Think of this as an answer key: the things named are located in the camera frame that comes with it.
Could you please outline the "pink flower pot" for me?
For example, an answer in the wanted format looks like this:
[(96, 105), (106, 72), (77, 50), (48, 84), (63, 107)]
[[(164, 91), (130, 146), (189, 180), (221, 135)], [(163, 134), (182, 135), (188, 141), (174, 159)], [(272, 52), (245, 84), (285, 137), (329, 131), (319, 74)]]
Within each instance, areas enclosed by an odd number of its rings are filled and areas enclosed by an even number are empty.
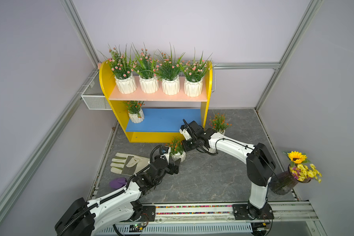
[(209, 62), (211, 55), (204, 59), (204, 53), (200, 58), (196, 58), (196, 52), (194, 57), (190, 61), (181, 61), (179, 66), (185, 76), (184, 93), (189, 97), (198, 97), (202, 93), (203, 79), (206, 73), (209, 71)]
[(179, 74), (181, 72), (182, 53), (179, 57), (175, 47), (170, 44), (170, 53), (159, 51), (157, 55), (156, 76), (161, 81), (166, 95), (176, 95), (180, 91)]
[(141, 90), (144, 93), (156, 93), (159, 89), (159, 82), (156, 76), (157, 61), (148, 52), (147, 48), (137, 50), (132, 45), (135, 54), (134, 71), (139, 75)]
[(135, 92), (137, 89), (135, 77), (133, 76), (135, 64), (131, 55), (127, 54), (127, 46), (122, 51), (120, 47), (111, 47), (109, 45), (109, 53), (110, 58), (101, 54), (110, 66), (119, 92), (122, 94)]

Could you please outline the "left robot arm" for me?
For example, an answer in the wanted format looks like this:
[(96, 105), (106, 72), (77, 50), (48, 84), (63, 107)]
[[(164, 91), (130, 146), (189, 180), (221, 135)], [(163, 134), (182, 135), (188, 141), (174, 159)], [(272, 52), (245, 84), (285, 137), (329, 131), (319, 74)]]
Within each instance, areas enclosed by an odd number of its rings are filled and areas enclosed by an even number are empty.
[(75, 200), (55, 225), (58, 236), (94, 236), (116, 223), (142, 217), (139, 199), (158, 186), (166, 174), (179, 172), (181, 159), (170, 159), (171, 149), (158, 145), (159, 154), (150, 155), (149, 164), (132, 175), (125, 186), (103, 197)]

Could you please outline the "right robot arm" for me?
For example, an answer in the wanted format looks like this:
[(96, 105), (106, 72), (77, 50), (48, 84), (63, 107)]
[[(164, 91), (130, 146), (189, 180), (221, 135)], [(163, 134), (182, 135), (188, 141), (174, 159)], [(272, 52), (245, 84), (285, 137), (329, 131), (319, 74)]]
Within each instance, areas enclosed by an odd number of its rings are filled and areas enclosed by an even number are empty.
[(246, 164), (251, 193), (246, 204), (233, 205), (236, 220), (274, 219), (272, 208), (267, 202), (267, 193), (276, 164), (264, 144), (243, 143), (211, 128), (205, 130), (195, 121), (189, 124), (184, 122), (180, 134), (184, 136), (182, 144), (185, 152), (200, 148), (204, 153), (217, 155), (222, 151)]

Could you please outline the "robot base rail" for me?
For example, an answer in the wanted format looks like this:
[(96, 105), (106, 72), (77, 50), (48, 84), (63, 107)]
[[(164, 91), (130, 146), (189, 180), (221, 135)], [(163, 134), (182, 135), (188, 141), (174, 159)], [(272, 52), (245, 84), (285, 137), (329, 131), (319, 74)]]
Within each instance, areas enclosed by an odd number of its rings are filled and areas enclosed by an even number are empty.
[(244, 203), (144, 204), (141, 218), (108, 223), (93, 236), (325, 236), (309, 202), (271, 202), (260, 219)]

